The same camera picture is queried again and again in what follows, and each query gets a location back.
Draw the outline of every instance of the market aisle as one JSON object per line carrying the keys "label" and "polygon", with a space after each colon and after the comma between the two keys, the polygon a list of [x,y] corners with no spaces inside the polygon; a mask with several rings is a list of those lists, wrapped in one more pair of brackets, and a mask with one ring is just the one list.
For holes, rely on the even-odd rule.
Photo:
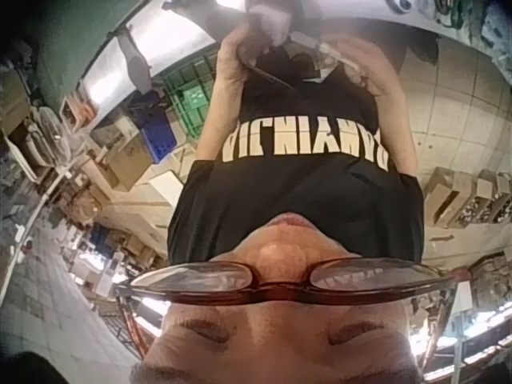
{"label": "market aisle", "polygon": [[14,269],[0,309],[2,352],[40,354],[70,384],[129,382],[138,360],[90,310],[51,235],[35,229],[34,254]]}

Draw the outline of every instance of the eyeglasses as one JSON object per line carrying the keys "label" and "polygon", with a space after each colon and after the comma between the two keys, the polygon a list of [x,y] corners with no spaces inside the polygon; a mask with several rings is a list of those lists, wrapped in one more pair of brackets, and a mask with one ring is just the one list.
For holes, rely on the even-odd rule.
{"label": "eyeglasses", "polygon": [[[312,265],[300,282],[261,282],[258,272],[246,264],[200,262],[148,272],[116,291],[130,332],[136,331],[137,323],[127,298],[137,296],[195,306],[268,301],[368,306],[406,301],[410,319],[424,307],[432,323],[429,334],[434,340],[418,359],[423,368],[444,331],[456,286],[453,275],[429,266],[392,258],[344,258]],[[136,344],[138,339],[142,337],[135,335]]]}

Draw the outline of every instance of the green plastic crate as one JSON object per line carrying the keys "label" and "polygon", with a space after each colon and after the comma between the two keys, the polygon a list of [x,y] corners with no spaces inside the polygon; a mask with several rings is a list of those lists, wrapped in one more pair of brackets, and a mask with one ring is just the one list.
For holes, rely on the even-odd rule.
{"label": "green plastic crate", "polygon": [[217,51],[194,58],[161,74],[167,96],[174,104],[186,133],[199,139],[214,88]]}

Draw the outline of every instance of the black t-shirt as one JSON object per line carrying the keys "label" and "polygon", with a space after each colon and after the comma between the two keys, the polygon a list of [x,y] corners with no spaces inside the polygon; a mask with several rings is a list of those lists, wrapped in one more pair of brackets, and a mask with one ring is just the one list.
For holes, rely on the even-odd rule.
{"label": "black t-shirt", "polygon": [[296,87],[246,85],[219,158],[192,165],[169,227],[170,264],[232,250],[286,212],[364,257],[421,260],[422,191],[376,139],[374,104],[335,75]]}

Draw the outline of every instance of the hand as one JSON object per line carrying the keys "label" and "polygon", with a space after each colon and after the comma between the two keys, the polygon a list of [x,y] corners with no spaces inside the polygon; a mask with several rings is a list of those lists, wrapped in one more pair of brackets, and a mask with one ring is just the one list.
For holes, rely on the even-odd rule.
{"label": "hand", "polygon": [[351,81],[364,86],[378,102],[405,97],[396,71],[378,46],[347,35],[324,36],[323,41],[360,66],[362,74],[355,75],[355,71],[350,69],[347,74]]}
{"label": "hand", "polygon": [[242,83],[247,80],[247,68],[238,60],[237,48],[248,35],[249,24],[245,24],[222,40],[217,53],[217,80]]}

